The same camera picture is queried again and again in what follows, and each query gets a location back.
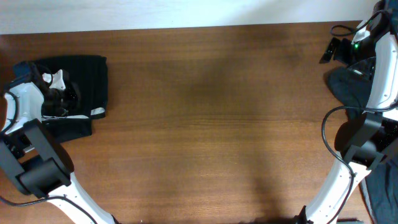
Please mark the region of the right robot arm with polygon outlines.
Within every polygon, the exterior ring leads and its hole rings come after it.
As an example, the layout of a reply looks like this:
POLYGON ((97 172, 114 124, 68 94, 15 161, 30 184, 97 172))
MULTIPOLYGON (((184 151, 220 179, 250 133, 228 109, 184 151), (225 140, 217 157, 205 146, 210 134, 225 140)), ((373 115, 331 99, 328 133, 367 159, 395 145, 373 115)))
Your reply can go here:
POLYGON ((361 116, 340 127, 335 145, 325 145, 335 157, 331 171, 317 196, 292 223, 338 223, 353 190, 397 154, 397 1, 377 2, 368 20, 332 37, 320 63, 337 60, 353 70, 367 62, 373 78, 370 96, 366 106, 359 108, 361 116))

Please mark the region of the dark green shorts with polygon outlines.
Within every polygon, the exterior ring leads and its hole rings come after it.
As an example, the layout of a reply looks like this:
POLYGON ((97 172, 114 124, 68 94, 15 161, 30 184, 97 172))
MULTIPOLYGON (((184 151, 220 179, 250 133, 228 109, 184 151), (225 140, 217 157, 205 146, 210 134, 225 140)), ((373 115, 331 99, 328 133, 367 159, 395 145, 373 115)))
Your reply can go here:
POLYGON ((63 70, 66 82, 78 85, 81 108, 66 117, 45 116, 50 119, 101 119, 106 116, 108 104, 108 67, 106 57, 100 55, 64 55, 34 60, 52 73, 63 70))

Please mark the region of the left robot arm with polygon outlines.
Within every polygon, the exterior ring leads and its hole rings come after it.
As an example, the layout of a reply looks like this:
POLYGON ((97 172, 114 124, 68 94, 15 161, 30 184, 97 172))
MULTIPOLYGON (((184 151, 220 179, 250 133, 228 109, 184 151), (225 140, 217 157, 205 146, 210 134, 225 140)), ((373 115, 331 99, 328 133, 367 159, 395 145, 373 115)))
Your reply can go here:
POLYGON ((1 169, 15 188, 48 202, 73 223, 117 223, 80 185, 71 157, 42 124, 44 96, 30 83, 5 87, 7 115, 1 130, 1 169))

